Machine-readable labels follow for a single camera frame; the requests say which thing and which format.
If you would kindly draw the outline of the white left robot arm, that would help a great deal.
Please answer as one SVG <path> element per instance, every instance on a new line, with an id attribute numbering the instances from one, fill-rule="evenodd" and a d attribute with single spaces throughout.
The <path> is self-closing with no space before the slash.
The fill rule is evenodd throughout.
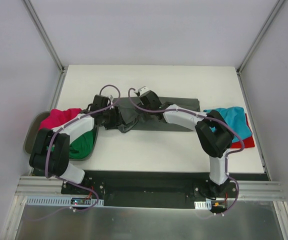
<path id="1" fill-rule="evenodd" d="M 74 191 L 80 195 L 86 194 L 90 183 L 86 180 L 86 172 L 70 163 L 70 145 L 85 133 L 103 125 L 104 115 L 116 104 L 109 97 L 97 94 L 87 109 L 76 108 L 76 114 L 71 119 L 55 127 L 40 128 L 29 165 L 44 171 L 46 178 L 56 177 L 70 182 Z"/>

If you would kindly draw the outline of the grey t-shirt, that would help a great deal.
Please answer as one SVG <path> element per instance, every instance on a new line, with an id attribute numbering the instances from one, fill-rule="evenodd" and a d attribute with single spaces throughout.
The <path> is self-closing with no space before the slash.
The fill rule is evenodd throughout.
<path id="1" fill-rule="evenodd" d="M 178 98 L 178 97 L 160 97 L 161 103 L 173 103 L 181 108 L 188 109 L 190 111 L 199 112 L 200 101 L 197 98 Z M 160 132 L 190 132 L 191 130 L 177 125 L 166 123 L 163 120 L 159 120 L 157 116 L 149 114 L 147 112 L 141 112 L 134 107 L 131 103 L 133 101 L 139 107 L 143 107 L 138 97 L 120 98 L 119 102 L 115 106 L 116 116 L 115 119 L 104 125 L 105 130 L 118 130 L 121 133 L 127 133 L 130 130 L 134 131 L 160 131 Z"/>

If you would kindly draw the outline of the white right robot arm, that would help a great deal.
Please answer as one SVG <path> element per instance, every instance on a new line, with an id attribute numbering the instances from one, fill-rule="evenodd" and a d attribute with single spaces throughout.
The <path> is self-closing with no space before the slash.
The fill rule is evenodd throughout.
<path id="1" fill-rule="evenodd" d="M 199 193 L 213 200 L 225 194 L 230 183 L 227 153 L 234 134 L 220 113 L 216 110 L 209 113 L 192 111 L 172 102 L 162 103 L 158 95 L 145 86 L 134 93 L 141 102 L 135 106 L 137 109 L 167 124 L 196 131 L 202 149 L 209 156 L 210 165 L 207 186 L 200 187 Z"/>

